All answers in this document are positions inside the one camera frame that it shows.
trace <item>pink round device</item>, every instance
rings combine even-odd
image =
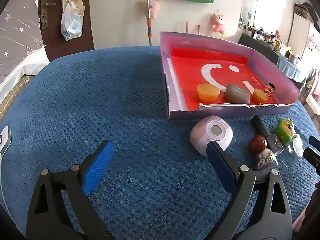
[[[217,141],[223,150],[226,150],[233,138],[230,125],[218,116],[212,115],[197,123],[190,132],[190,142],[193,147],[207,158],[207,145]]]

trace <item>blue gripper pad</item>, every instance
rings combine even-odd
[[[83,185],[82,191],[88,195],[90,191],[95,190],[103,173],[105,172],[113,154],[113,145],[111,142],[103,141],[98,149],[87,156],[82,162]]]
[[[236,193],[236,174],[229,167],[227,161],[224,159],[224,156],[228,159],[233,159],[233,157],[224,154],[224,151],[221,149],[220,145],[216,141],[211,141],[207,145],[207,157],[211,163],[214,171],[220,179],[221,184],[223,185],[226,192],[234,195]]]

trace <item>cable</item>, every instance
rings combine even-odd
[[[17,223],[14,221],[9,209],[8,209],[8,206],[7,206],[7,203],[5,202],[5,199],[4,199],[4,195],[3,195],[3,190],[2,190],[2,177],[1,177],[1,168],[2,168],[2,156],[1,156],[1,153],[0,153],[0,189],[1,189],[1,194],[2,194],[2,198],[3,198],[3,202],[4,202],[4,205],[7,209],[7,212],[8,212],[8,215],[9,217],[11,218],[11,220],[13,221],[13,223],[15,224],[16,228],[19,230],[19,232],[21,234],[23,234],[23,236],[25,237],[24,233],[22,232],[22,230],[19,228],[19,226],[17,225]]]

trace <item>star pattern curtain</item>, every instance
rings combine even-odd
[[[10,0],[0,14],[0,83],[28,55],[43,46],[37,0]]]

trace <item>blue fabric surface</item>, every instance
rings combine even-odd
[[[303,86],[306,85],[306,81],[307,81],[306,74],[302,73],[295,64],[291,63],[286,57],[282,56],[281,54],[279,54],[277,67],[288,78],[293,79],[296,82],[303,83]]]
[[[304,147],[310,135],[318,137],[299,102],[287,114],[261,118],[273,130],[284,117],[295,123]],[[225,119],[234,132],[226,152],[253,168],[246,150],[255,135],[250,119]],[[116,239],[203,239],[231,196],[189,142],[197,122],[167,119],[159,47],[103,49],[54,60],[30,81],[0,125],[12,132],[2,168],[12,216],[25,231],[40,171],[81,163],[108,139],[115,147],[113,159],[88,196]],[[319,177],[304,159],[282,156],[279,171],[295,219]]]

